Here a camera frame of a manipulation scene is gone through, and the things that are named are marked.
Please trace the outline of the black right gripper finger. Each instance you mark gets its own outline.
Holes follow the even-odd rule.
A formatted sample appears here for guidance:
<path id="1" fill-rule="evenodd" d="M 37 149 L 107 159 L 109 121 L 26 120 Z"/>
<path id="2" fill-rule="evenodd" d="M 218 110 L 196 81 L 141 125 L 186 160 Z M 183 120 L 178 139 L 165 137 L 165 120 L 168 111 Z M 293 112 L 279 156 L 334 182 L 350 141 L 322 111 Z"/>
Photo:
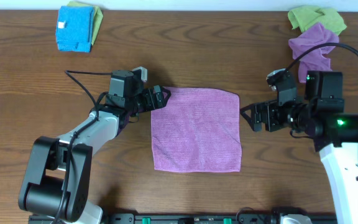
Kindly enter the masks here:
<path id="1" fill-rule="evenodd" d="M 252 104 L 250 104 L 250 105 L 247 105 L 247 106 L 241 108 L 241 109 L 240 109 L 240 112 L 241 112 L 241 113 L 245 113 L 246 111 L 250 111 L 251 113 L 253 113 L 253 112 L 255 111 L 255 107 L 256 107 L 256 106 L 257 106 L 257 105 L 256 105 L 255 103 L 252 103 Z"/>
<path id="2" fill-rule="evenodd" d="M 245 113 L 241 113 L 241 116 L 247 121 L 248 125 L 251 127 L 253 131 L 261 131 L 262 124 L 261 124 L 261 116 L 257 106 L 255 107 L 255 111 L 251 113 L 250 111 L 246 111 Z"/>

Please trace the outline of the purple cloth with label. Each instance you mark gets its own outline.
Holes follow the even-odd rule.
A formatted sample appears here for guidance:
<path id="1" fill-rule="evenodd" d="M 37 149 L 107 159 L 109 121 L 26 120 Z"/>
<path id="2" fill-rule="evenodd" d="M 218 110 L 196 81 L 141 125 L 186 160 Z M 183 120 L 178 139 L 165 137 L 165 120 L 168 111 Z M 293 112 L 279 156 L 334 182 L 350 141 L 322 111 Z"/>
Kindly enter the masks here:
<path id="1" fill-rule="evenodd" d="M 171 87 L 151 113 L 154 168 L 167 172 L 239 172 L 239 96 L 214 88 Z"/>

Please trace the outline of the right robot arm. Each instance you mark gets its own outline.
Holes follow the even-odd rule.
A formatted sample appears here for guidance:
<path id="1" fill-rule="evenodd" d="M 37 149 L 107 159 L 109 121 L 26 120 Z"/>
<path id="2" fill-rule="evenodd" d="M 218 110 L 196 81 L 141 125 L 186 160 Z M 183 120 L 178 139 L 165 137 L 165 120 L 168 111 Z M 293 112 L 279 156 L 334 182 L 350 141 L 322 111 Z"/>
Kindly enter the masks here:
<path id="1" fill-rule="evenodd" d="M 309 71 L 305 95 L 294 78 L 271 73 L 274 100 L 253 103 L 240 114 L 255 132 L 290 128 L 293 138 L 313 140 L 328 175 L 338 223 L 358 223 L 358 114 L 344 113 L 342 73 Z"/>

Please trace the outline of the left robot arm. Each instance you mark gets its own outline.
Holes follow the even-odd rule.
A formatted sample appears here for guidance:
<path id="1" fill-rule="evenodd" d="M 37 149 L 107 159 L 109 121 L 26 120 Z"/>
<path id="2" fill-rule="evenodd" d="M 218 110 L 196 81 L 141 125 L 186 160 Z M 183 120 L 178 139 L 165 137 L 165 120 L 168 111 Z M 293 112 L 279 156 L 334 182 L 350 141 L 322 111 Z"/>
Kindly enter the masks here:
<path id="1" fill-rule="evenodd" d="M 170 90 L 144 86 L 144 67 L 108 73 L 109 90 L 91 101 L 88 118 L 56 138 L 34 141 L 18 198 L 21 210 L 45 216 L 46 223 L 101 223 L 103 209 L 88 200 L 91 161 L 131 117 L 164 108 Z"/>

